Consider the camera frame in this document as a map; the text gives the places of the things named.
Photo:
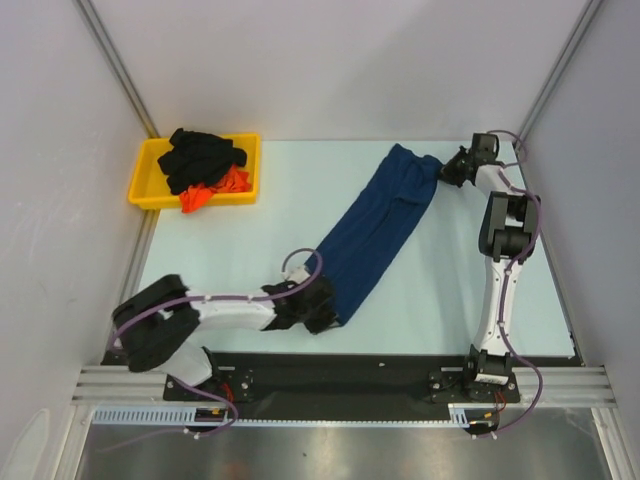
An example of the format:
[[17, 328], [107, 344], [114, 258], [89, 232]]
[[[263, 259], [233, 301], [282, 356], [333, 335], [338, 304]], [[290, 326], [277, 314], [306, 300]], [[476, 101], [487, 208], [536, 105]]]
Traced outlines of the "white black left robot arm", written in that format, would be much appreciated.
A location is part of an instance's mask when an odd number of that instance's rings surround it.
[[197, 398], [214, 397], [221, 376], [212, 348], [201, 335], [214, 330], [289, 330], [301, 324], [311, 334], [339, 325], [334, 290], [319, 276], [295, 274], [253, 294], [206, 297], [181, 277], [162, 277], [112, 312], [114, 341], [133, 373], [158, 369], [185, 383]]

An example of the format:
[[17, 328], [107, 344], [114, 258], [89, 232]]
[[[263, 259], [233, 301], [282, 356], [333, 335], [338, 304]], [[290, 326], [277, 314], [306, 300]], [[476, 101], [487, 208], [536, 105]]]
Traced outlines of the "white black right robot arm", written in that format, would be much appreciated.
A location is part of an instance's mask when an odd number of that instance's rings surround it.
[[439, 179], [457, 187], [469, 182], [487, 200], [478, 238], [486, 267], [483, 307], [461, 374], [463, 393], [484, 401], [513, 382], [518, 358], [510, 339], [513, 303], [521, 271], [540, 235], [541, 202], [509, 179], [507, 166], [494, 153], [460, 147]]

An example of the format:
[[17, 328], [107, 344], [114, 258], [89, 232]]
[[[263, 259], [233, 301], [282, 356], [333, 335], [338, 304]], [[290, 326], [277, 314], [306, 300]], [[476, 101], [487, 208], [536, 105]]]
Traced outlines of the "blue t shirt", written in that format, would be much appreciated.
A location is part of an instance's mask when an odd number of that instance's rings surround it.
[[442, 162], [394, 145], [316, 251], [346, 325], [375, 288], [432, 202]]

